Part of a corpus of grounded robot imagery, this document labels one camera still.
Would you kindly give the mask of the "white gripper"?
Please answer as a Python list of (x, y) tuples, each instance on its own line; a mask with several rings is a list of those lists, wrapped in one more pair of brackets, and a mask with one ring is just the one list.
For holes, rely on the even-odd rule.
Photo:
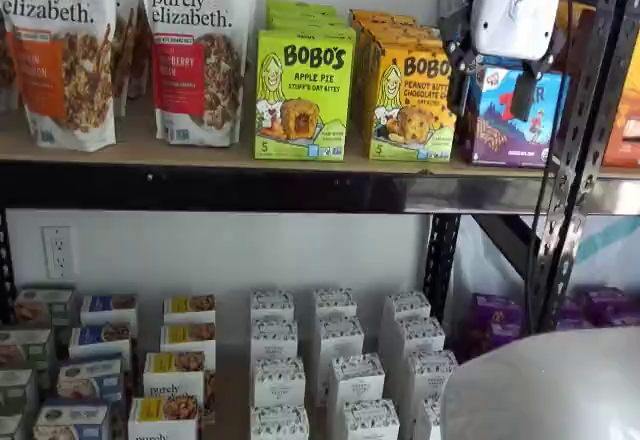
[(514, 117), (527, 120), (537, 82), (550, 67), (546, 53), (559, 0), (472, 0), (439, 19), (451, 73), (449, 109), (465, 109), (477, 55), (520, 59), (514, 87)]

